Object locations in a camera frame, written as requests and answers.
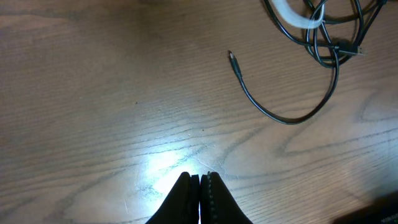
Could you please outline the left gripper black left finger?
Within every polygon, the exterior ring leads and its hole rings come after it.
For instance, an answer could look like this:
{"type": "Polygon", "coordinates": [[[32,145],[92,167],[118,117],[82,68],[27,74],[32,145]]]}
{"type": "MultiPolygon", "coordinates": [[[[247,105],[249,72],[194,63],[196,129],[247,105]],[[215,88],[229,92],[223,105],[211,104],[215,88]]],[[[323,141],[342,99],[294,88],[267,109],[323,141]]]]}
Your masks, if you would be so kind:
{"type": "Polygon", "coordinates": [[[200,179],[182,172],[159,209],[146,224],[198,224],[200,179]]]}

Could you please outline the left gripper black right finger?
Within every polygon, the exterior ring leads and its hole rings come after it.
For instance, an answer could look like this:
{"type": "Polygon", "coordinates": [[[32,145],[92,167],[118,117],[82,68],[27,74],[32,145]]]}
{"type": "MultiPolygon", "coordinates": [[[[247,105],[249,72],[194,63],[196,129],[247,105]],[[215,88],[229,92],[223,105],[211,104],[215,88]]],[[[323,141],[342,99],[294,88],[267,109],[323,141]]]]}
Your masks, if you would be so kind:
{"type": "Polygon", "coordinates": [[[217,172],[201,177],[200,220],[202,224],[252,224],[217,172]]]}

